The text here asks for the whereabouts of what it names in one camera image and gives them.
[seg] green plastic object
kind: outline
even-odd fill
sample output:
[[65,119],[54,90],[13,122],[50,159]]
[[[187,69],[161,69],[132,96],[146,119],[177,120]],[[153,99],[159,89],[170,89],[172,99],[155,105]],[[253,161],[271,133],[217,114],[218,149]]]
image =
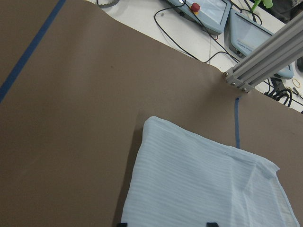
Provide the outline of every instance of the green plastic object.
[[272,0],[255,0],[255,4],[251,7],[252,11],[255,10],[255,8],[259,5],[260,2],[263,2],[263,5],[268,9],[273,7],[273,1]]

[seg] blue tape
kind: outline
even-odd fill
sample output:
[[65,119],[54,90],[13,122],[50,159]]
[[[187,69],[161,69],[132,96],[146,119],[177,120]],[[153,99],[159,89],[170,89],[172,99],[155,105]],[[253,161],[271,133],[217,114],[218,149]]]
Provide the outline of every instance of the blue tape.
[[235,100],[235,133],[236,133],[236,148],[240,149],[240,130],[239,130],[239,101],[241,97]]
[[51,14],[48,16],[44,24],[41,26],[39,29],[38,33],[35,35],[34,39],[30,43],[30,45],[27,47],[27,49],[24,51],[16,65],[14,66],[13,70],[10,72],[8,77],[6,78],[5,82],[2,84],[0,87],[0,103],[4,99],[5,95],[8,93],[9,89],[17,79],[19,73],[22,71],[23,67],[27,63],[28,59],[42,40],[43,36],[45,35],[47,29],[50,27],[52,24],[53,20],[57,16],[58,12],[64,5],[66,0],[59,0],[52,10]]

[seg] striped fabric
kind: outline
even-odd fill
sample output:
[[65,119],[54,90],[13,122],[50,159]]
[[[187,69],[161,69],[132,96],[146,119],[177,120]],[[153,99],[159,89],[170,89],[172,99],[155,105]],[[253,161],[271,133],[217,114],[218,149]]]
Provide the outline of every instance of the striped fabric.
[[267,159],[151,117],[121,222],[128,227],[299,227]]

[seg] red button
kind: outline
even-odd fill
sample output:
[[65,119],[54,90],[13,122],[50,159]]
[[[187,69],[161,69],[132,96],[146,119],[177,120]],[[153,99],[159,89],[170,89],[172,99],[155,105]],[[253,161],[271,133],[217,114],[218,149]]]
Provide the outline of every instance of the red button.
[[199,4],[197,3],[193,3],[192,6],[190,7],[191,11],[193,11],[194,13],[199,12],[199,10],[201,9]]

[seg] white table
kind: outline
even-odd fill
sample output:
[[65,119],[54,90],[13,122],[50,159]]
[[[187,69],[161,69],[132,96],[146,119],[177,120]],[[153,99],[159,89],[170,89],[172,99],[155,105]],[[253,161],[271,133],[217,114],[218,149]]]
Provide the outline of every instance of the white table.
[[[108,2],[105,0],[99,0],[102,4]],[[244,1],[234,0],[235,4],[243,9],[248,9]],[[132,27],[133,29],[150,36],[151,38],[158,40],[178,51],[181,51],[166,35],[158,28],[154,22],[153,15],[160,9],[170,7],[170,5],[165,0],[120,0],[118,4],[113,7],[104,9],[104,11],[117,21]],[[246,16],[252,18],[250,13],[243,12]],[[268,14],[263,9],[257,7],[255,13],[258,14],[263,24],[262,26],[269,31],[275,33],[284,23]],[[181,17],[173,9],[161,12],[157,16],[159,24],[163,29],[185,50],[187,50],[192,55],[196,56],[201,61],[208,60],[218,51],[223,51],[223,49],[216,44],[206,32],[203,32],[201,26],[197,23],[188,21],[187,19]],[[224,45],[224,34],[218,36],[218,42],[223,45],[231,54],[232,51]],[[220,71],[225,72],[230,67],[235,65],[235,62],[226,54],[218,54],[213,59],[209,61],[210,65],[215,66]],[[301,73],[297,66],[293,63],[294,78],[301,83],[301,87],[297,90],[303,94],[303,73]],[[292,80],[283,80],[286,87],[293,88]],[[268,85],[261,83],[256,86],[256,89],[260,92],[268,91]],[[303,99],[297,97],[293,94],[293,99],[303,104]],[[292,102],[291,108],[301,112],[303,111],[303,106]]]

